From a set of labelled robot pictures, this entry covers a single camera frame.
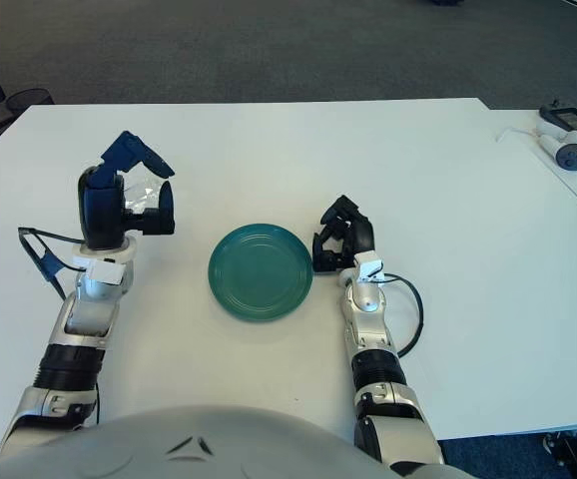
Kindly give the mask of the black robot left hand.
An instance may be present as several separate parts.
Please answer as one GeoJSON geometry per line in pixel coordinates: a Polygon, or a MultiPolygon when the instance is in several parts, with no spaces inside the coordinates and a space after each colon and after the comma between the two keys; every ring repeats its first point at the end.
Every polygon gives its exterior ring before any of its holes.
{"type": "Polygon", "coordinates": [[[174,199],[169,178],[174,170],[138,136],[125,131],[102,154],[102,163],[85,170],[78,181],[80,225],[91,250],[118,249],[127,231],[145,236],[175,232],[174,199]],[[126,207],[124,178],[137,164],[164,182],[158,205],[140,213],[126,207]]]}

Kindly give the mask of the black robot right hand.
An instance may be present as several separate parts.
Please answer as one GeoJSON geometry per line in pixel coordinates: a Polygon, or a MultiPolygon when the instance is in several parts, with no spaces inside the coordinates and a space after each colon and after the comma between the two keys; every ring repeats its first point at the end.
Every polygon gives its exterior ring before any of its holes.
{"type": "Polygon", "coordinates": [[[375,250],[374,232],[368,217],[347,196],[335,200],[320,219],[322,230],[313,234],[312,268],[335,272],[353,267],[358,253],[375,250]]]}

